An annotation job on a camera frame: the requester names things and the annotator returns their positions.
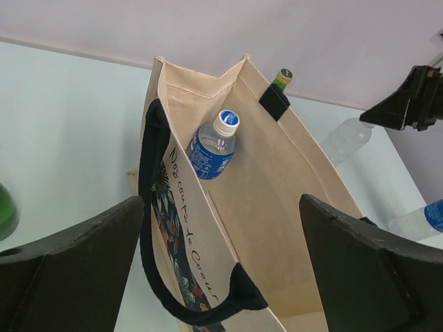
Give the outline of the beige canvas tote bag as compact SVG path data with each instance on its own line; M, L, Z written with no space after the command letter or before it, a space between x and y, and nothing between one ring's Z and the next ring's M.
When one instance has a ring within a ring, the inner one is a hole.
M235 153L203 180L186 150L224 109L240 118ZM141 258L179 330L329 331L300 197L362 213L287 96L248 57L220 77L156 57L141 138Z

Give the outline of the blue label bottle right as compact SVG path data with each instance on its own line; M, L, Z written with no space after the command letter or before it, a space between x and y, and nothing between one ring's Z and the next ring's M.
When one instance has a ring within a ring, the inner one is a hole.
M442 200L390 220L388 230L412 241L442 234Z

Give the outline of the blue label water bottle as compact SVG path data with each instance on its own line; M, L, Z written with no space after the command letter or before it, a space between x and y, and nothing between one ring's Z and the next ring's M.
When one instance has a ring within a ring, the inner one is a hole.
M196 130L186 154L198 178L212 180L225 170L235 153L239 124L239 116L224 109Z

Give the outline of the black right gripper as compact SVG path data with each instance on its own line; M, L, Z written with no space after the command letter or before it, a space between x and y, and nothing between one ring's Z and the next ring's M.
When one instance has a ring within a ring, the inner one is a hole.
M442 120L442 69L412 67L400 87L364 111L359 120L397 131L406 127L427 130Z

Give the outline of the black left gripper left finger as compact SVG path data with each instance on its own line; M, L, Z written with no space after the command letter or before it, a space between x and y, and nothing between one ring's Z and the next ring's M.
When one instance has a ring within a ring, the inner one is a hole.
M143 221L133 196L1 252L2 331L113 331Z

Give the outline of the green bottle far left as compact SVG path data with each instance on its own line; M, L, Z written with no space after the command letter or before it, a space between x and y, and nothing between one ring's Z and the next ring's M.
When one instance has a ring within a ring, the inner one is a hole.
M9 191L0 185L0 240L8 238L17 228L19 212Z

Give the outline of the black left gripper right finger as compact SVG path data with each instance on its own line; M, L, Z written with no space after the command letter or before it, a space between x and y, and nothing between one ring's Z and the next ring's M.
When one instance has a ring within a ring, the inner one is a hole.
M311 194L300 197L299 209L330 331L442 330L442 250Z

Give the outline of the green Perrier bottle back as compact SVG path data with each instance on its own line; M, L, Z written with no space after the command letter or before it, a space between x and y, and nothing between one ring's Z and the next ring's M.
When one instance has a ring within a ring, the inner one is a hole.
M281 68L272 81L272 84L276 85L284 93L292 79L293 73L287 68Z

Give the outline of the clear unlabelled plastic water bottle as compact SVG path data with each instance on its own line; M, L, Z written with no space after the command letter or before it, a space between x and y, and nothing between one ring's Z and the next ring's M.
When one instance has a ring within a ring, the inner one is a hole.
M349 118L337 126L320 146L333 166L337 167L371 139L374 128L374 124Z

